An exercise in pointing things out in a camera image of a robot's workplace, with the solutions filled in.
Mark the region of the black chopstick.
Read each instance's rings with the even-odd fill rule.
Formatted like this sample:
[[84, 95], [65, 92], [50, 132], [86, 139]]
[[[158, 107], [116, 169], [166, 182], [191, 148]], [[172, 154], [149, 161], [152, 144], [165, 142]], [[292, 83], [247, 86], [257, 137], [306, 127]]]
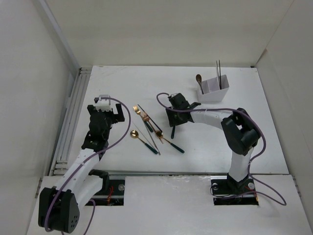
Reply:
[[159, 131], [163, 132], [162, 129], [154, 122], [154, 120], [148, 115], [148, 113], [139, 105], [137, 104], [141, 110], [149, 117], [149, 119], [152, 121], [152, 123], [158, 128]]
[[220, 60], [218, 61], [218, 69], [219, 69], [219, 86], [220, 90], [222, 89], [222, 75], [221, 75], [221, 62]]

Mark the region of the brown wooden spoon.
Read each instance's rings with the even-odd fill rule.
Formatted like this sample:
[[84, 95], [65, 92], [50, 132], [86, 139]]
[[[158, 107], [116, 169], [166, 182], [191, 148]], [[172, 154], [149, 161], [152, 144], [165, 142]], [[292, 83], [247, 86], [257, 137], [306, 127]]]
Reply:
[[200, 74], [197, 74], [196, 75], [196, 81], [197, 83], [199, 84], [199, 87], [200, 87], [200, 90], [201, 90], [201, 93], [204, 94], [203, 92], [203, 88], [202, 88], [202, 77]]

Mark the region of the gold fork dark green handle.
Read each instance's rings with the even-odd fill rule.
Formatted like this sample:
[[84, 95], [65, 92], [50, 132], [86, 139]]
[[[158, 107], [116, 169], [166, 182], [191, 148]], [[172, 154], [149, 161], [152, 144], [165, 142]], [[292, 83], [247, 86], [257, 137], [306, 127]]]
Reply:
[[176, 131], [176, 127], [173, 126], [173, 127], [172, 127], [172, 132], [171, 132], [171, 139], [174, 139], [174, 137], [175, 137], [175, 131]]

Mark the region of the small gold spoon green handle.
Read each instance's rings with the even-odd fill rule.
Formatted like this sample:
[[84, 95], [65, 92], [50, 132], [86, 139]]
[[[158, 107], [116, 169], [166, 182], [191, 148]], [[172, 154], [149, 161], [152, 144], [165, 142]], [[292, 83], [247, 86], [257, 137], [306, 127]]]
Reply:
[[163, 143], [163, 140], [165, 140], [166, 142], [168, 142], [173, 148], [175, 148], [177, 151], [179, 151], [180, 153], [185, 153], [185, 151], [183, 149], [181, 149], [180, 147], [178, 147], [177, 145], [173, 144], [172, 142], [170, 142], [169, 140], [167, 140], [163, 133], [159, 130], [156, 131], [156, 136], [158, 137], [158, 139], [161, 141], [161, 143]]

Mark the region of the silver metal chopstick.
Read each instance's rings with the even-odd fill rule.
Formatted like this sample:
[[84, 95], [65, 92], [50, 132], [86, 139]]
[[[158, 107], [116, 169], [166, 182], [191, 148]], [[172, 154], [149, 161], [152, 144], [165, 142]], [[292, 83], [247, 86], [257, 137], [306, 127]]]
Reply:
[[217, 60], [216, 60], [216, 74], [217, 74], [218, 86], [219, 86], [219, 89], [221, 89], [221, 80], [220, 80], [219, 64], [218, 64], [218, 61], [217, 61]]

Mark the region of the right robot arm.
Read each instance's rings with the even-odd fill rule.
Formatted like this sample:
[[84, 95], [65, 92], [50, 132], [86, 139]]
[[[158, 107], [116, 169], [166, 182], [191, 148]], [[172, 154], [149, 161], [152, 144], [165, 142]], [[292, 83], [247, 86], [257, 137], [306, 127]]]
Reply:
[[187, 122], [206, 124], [223, 131], [232, 151], [231, 166], [225, 179], [211, 181], [211, 191], [218, 197], [241, 195], [254, 190], [250, 175], [251, 155], [264, 135], [245, 109], [201, 108], [189, 103], [181, 93], [168, 95], [166, 114], [171, 127]]

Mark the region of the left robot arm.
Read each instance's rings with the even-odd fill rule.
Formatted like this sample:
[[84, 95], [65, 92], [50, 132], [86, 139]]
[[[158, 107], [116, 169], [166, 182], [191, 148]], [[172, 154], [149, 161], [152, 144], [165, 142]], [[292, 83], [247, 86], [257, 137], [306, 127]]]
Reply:
[[108, 143], [110, 130], [114, 124], [124, 122], [123, 111], [128, 110], [124, 103], [117, 101], [117, 113], [114, 113], [110, 101], [108, 98], [104, 103], [97, 101], [88, 106], [89, 131], [76, 160], [54, 186], [45, 187], [40, 193], [38, 225], [48, 233], [72, 233], [82, 208], [86, 204], [96, 206], [93, 198], [96, 193], [113, 193], [108, 172], [94, 169], [105, 152], [119, 144], [120, 141]]

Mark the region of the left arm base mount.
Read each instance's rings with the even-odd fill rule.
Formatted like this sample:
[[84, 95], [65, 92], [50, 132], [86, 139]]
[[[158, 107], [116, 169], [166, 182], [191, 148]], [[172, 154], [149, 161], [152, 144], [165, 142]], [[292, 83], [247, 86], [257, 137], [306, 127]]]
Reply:
[[91, 199], [97, 206], [122, 206], [125, 186], [124, 177], [110, 176], [106, 171], [93, 169], [76, 196], [78, 206], [91, 206]]

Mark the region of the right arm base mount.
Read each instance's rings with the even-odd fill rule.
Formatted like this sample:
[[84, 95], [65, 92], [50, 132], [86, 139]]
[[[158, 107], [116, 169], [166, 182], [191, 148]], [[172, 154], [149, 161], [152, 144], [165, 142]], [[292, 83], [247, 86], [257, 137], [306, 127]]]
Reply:
[[252, 179], [247, 178], [242, 184], [233, 184], [228, 179], [212, 179], [210, 193], [215, 206], [258, 206], [255, 185]]

